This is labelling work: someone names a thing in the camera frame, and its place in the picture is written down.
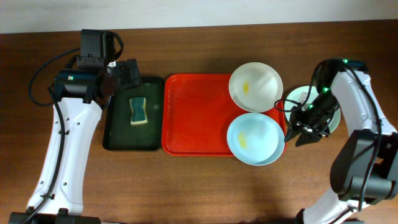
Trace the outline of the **light green plate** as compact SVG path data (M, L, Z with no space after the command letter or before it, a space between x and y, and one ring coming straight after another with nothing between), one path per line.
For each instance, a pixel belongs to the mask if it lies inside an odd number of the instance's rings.
M287 95L287 99L292 100L292 101L297 101L299 103L303 103L308 95L309 88L310 88L309 86L298 87L298 88L292 90ZM308 101L306 102L305 106L303 107L303 110L307 109L309 107L309 104L312 103L317 96L318 96L317 89L313 86L311 89L310 97L309 97ZM286 101L284 103L285 110L291 110L294 106L296 106L296 104L292 103L290 101ZM327 120L329 123L329 125L328 125L329 131L331 133L338 127L338 125L340 123L340 119L341 119L341 111L340 111L340 109L338 109L335 111L333 117Z

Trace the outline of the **green and yellow sponge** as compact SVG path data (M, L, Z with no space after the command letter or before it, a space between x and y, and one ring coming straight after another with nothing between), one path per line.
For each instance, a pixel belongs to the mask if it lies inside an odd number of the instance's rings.
M131 125L147 124L146 98L142 96L131 98L129 104L131 109Z

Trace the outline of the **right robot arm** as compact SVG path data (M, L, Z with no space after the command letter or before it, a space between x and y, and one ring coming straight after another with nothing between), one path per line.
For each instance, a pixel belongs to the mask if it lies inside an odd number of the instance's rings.
M330 170L330 188L303 208L294 223L344 223L356 212L397 195L397 130L388 122L371 87L366 64L331 58L314 69L310 87L318 96L289 110L285 141L296 146L330 135L328 120L340 110L348 140Z

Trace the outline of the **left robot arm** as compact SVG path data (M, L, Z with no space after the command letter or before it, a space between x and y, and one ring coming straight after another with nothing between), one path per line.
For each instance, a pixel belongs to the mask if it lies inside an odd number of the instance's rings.
M39 181L26 211L12 212L9 223L101 223L82 214L83 181L101 100L141 84L136 60L118 60L123 46L115 32L80 32L80 46L48 87L53 123Z

